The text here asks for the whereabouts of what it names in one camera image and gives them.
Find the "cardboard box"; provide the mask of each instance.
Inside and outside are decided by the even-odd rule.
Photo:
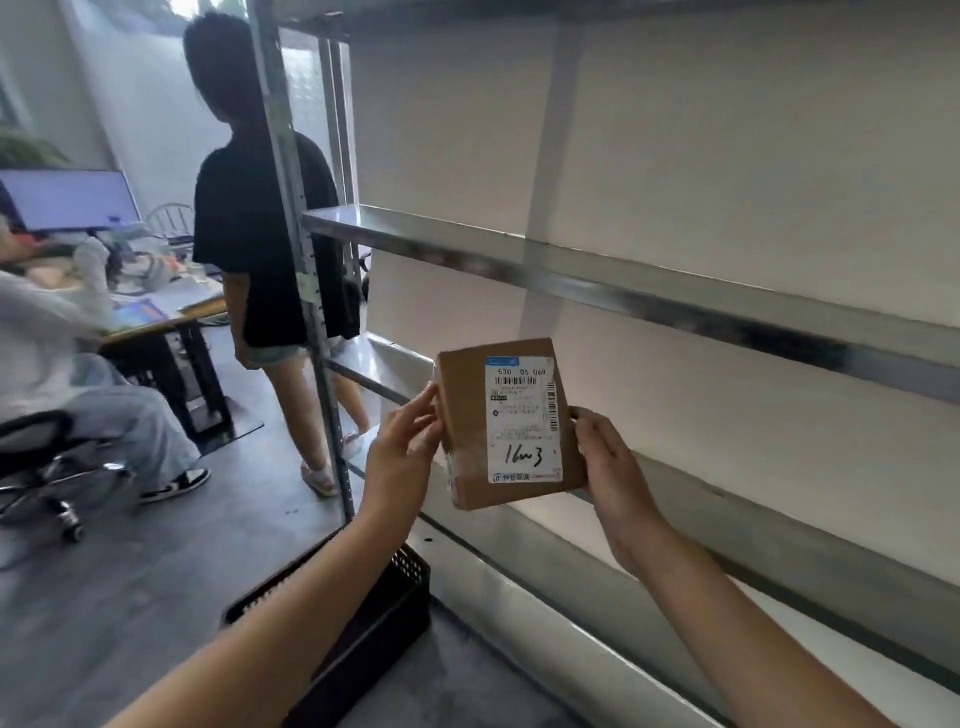
[[[472,511],[587,485],[550,339],[442,352],[434,374],[457,508]]]

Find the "black and white sneaker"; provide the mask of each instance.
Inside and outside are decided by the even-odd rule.
[[[172,497],[182,496],[185,493],[197,490],[200,486],[210,479],[210,471],[207,468],[198,468],[194,471],[187,471],[179,475],[169,485],[160,488],[158,491],[151,491],[140,496],[141,503],[159,503],[162,500],[169,500]]]

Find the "black plastic crate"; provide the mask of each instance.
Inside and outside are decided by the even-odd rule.
[[[224,626],[234,624],[267,598],[337,533],[229,607]],[[285,728],[326,728],[339,723],[429,626],[430,567],[404,546],[314,672],[309,691],[284,720]]]

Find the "computer monitor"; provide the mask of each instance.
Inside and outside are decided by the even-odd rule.
[[[102,230],[140,219],[122,172],[4,169],[0,185],[25,232]]]

